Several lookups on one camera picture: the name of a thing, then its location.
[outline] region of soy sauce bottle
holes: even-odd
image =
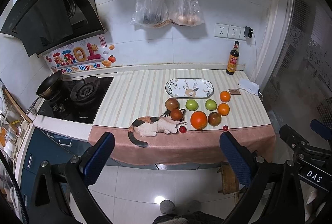
[[[226,69],[226,73],[229,75],[233,75],[235,72],[236,63],[237,63],[237,60],[240,55],[239,52],[237,51],[239,48],[239,44],[240,43],[238,41],[235,41],[234,49],[230,51],[230,56],[229,56],[227,69]]]

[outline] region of cartoon sun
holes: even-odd
[[[97,51],[97,50],[98,50],[98,47],[97,47],[97,45],[91,45],[91,49],[92,49],[93,51]]]

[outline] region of black charger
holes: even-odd
[[[251,29],[249,26],[246,26],[244,29],[244,36],[246,38],[252,38],[252,34],[253,34],[254,30]]]

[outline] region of striped tablecloth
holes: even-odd
[[[225,70],[138,70],[115,73],[114,80],[108,89],[99,108],[94,125],[128,128],[137,118],[142,116],[160,116],[166,111],[165,101],[170,98],[165,85],[175,78],[203,78],[210,81],[214,93],[209,97],[220,104],[221,91],[238,88],[240,78],[248,79],[243,71],[234,75],[226,74]],[[222,117],[217,127],[209,124],[204,130],[229,128],[245,128],[271,124],[268,115],[258,96],[240,90],[241,95],[232,95],[228,102],[230,113]],[[207,98],[196,99],[198,110],[209,115],[205,108]],[[185,108],[186,99],[179,99],[180,107]],[[193,112],[188,111],[185,120],[190,122]],[[188,130],[194,130],[188,123]]]

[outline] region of floral plate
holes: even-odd
[[[175,98],[202,98],[213,93],[213,86],[204,79],[173,79],[166,83],[166,92]]]

